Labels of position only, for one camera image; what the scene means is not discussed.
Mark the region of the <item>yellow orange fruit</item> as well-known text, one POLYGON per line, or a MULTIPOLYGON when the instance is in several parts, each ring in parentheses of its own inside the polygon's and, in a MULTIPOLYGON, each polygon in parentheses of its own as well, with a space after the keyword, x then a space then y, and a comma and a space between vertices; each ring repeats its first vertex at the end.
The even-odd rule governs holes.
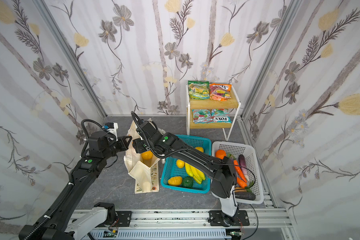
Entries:
POLYGON ((151 151, 146 151, 144 153, 141 154, 141 157, 144 161, 149 161, 153 158, 153 153, 151 151))

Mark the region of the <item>cream floral tote bag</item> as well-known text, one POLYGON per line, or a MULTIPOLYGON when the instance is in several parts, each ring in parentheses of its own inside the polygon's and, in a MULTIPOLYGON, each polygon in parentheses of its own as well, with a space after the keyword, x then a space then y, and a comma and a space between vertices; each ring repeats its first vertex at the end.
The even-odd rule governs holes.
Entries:
POLYGON ((138 154, 129 144, 129 149, 124 156, 124 163, 128 170, 128 175, 135 180, 135 194, 157 193, 160 190, 159 163, 164 164, 164 159, 153 156, 149 160, 144 160, 142 154, 138 154))

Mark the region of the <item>yellow banana bunch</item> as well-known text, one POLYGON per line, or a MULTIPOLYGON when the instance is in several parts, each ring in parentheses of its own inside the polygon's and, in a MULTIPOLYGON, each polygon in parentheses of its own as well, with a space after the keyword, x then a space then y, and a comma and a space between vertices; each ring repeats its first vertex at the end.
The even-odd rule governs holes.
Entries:
POLYGON ((199 171, 191 166, 190 164, 188 163, 185 163, 185 168, 186 168, 186 172, 187 174, 190 176, 190 177, 193 177, 194 180, 198 183, 198 184, 202 184, 203 180, 205 180, 205 178, 202 178, 200 175, 199 175, 199 171))

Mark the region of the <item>orange snack bag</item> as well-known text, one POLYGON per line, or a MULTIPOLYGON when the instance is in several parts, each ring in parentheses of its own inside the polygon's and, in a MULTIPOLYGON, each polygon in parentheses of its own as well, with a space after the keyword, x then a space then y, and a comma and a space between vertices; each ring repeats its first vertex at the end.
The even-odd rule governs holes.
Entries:
POLYGON ((232 85, 230 84, 210 84, 210 99, 214 101, 228 101, 232 98, 232 85))

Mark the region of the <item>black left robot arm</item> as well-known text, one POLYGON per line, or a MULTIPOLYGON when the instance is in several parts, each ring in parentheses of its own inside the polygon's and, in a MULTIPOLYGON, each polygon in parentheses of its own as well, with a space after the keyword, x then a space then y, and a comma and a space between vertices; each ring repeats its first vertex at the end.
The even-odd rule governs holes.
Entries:
POLYGON ((107 165, 107 160, 125 152, 132 141, 131 136, 117 137, 113 131, 116 124, 99 125, 100 130, 89 134, 85 127, 87 119, 81 126, 86 137, 81 158, 69 172, 68 183, 48 208, 45 214, 33 225, 25 225, 20 233, 20 240, 74 240, 78 234, 67 231, 69 220, 91 184, 99 177, 107 165))

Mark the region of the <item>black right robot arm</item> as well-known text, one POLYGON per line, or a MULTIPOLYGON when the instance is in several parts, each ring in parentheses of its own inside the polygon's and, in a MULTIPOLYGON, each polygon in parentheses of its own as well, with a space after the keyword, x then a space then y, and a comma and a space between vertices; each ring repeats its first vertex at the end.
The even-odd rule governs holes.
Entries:
POLYGON ((227 157, 221 160, 196 150, 172 133, 161 134, 155 123, 140 119, 133 111, 131 115, 140 135, 139 139, 133 140, 135 151, 139 154, 151 151, 159 159, 173 157, 201 170, 211 179, 210 190, 221 203, 222 213, 215 222, 224 227, 233 226, 241 218, 235 199, 235 167, 240 165, 227 157))

